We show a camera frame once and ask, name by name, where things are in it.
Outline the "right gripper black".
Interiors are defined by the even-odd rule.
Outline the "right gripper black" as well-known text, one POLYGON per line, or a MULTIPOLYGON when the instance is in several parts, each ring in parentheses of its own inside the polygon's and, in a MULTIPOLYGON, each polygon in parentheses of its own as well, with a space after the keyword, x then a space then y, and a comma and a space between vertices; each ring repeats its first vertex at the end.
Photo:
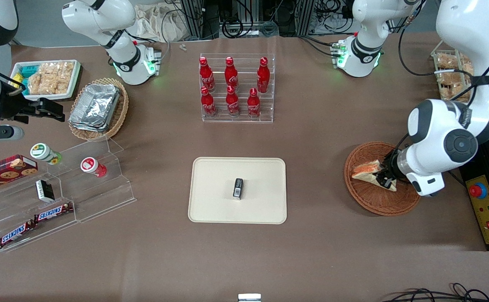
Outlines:
POLYGON ((49 99, 31 101, 24 96, 1 96, 1 120, 29 124, 29 116, 34 116, 39 106, 40 118, 65 121, 63 106, 49 99))

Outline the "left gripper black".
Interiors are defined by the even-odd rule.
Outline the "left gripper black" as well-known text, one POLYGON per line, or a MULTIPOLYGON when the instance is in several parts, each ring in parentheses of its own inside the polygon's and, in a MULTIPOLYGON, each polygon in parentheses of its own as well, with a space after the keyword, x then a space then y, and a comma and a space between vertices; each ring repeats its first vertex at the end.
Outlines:
POLYGON ((378 171, 375 176, 378 185, 387 190, 397 191, 397 179, 400 179, 400 170, 397 166, 399 152, 390 152, 384 159, 385 170, 378 171))

